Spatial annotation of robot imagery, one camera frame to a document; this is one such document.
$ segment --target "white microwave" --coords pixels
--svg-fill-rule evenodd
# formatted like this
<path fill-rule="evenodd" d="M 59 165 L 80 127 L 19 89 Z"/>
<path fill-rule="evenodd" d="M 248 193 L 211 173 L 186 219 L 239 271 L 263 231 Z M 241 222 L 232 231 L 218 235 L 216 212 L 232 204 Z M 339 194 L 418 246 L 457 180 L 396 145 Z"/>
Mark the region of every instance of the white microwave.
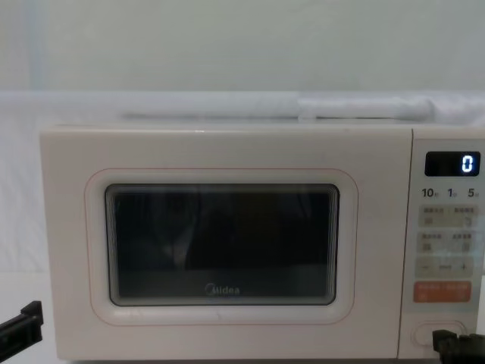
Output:
<path fill-rule="evenodd" d="M 485 128 L 70 126 L 41 150 L 63 359 L 431 358 L 433 330 L 476 330 Z"/>

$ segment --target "control button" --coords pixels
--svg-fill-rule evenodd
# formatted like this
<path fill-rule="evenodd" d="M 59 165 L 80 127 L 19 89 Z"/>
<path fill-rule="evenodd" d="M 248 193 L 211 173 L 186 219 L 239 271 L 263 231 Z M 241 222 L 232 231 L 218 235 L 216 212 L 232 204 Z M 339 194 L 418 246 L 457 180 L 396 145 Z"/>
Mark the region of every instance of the control button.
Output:
<path fill-rule="evenodd" d="M 433 346 L 433 331 L 448 330 L 458 335 L 466 334 L 465 327 L 461 322 L 426 322 L 419 325 L 413 332 L 413 341 L 423 347 Z"/>
<path fill-rule="evenodd" d="M 415 275 L 417 278 L 432 278 L 435 276 L 433 267 L 435 266 L 435 258 L 423 257 L 416 259 Z"/>
<path fill-rule="evenodd" d="M 419 226 L 423 228 L 448 226 L 447 209 L 448 207 L 445 205 L 422 206 L 419 209 Z"/>
<path fill-rule="evenodd" d="M 473 275 L 474 260 L 470 256 L 424 256 L 416 259 L 416 278 L 469 278 Z"/>
<path fill-rule="evenodd" d="M 440 231 L 421 232 L 418 234 L 418 253 L 431 254 L 445 249 L 447 236 Z"/>
<path fill-rule="evenodd" d="M 470 278 L 473 275 L 473 258 L 451 258 L 452 273 L 451 278 Z"/>
<path fill-rule="evenodd" d="M 460 303 L 471 298 L 469 281 L 418 281 L 415 282 L 416 303 Z"/>
<path fill-rule="evenodd" d="M 478 206 L 453 205 L 449 207 L 448 215 L 450 227 L 472 228 L 477 224 Z"/>
<path fill-rule="evenodd" d="M 457 231 L 449 235 L 446 250 L 451 253 L 470 253 L 474 249 L 477 234 L 474 231 Z"/>

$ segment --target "control panel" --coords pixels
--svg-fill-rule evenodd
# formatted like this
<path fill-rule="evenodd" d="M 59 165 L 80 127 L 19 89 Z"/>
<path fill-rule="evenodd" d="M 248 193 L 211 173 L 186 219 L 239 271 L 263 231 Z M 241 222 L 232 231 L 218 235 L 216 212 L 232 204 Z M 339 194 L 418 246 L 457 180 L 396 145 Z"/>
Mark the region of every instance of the control panel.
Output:
<path fill-rule="evenodd" d="M 483 272 L 484 153 L 480 139 L 414 140 L 400 358 L 435 357 L 433 330 L 475 331 Z"/>

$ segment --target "microwave window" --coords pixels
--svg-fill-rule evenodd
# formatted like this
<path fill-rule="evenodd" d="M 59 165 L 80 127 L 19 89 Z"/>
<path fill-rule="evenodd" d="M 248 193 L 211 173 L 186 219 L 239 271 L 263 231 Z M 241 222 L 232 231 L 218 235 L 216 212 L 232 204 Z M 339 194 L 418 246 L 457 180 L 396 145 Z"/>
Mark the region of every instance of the microwave window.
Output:
<path fill-rule="evenodd" d="M 118 306 L 328 305 L 331 184 L 113 184 L 105 191 Z"/>

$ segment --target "black clamp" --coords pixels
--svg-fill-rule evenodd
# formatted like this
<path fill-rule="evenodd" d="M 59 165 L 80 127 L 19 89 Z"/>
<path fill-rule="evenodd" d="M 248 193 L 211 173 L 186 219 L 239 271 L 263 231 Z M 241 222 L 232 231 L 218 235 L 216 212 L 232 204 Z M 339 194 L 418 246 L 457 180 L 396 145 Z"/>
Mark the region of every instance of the black clamp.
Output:
<path fill-rule="evenodd" d="M 41 341 L 43 323 L 42 304 L 33 301 L 22 308 L 19 316 L 0 324 L 0 362 Z"/>
<path fill-rule="evenodd" d="M 442 364 L 484 364 L 485 336 L 460 335 L 448 330 L 433 331 L 433 349 Z"/>

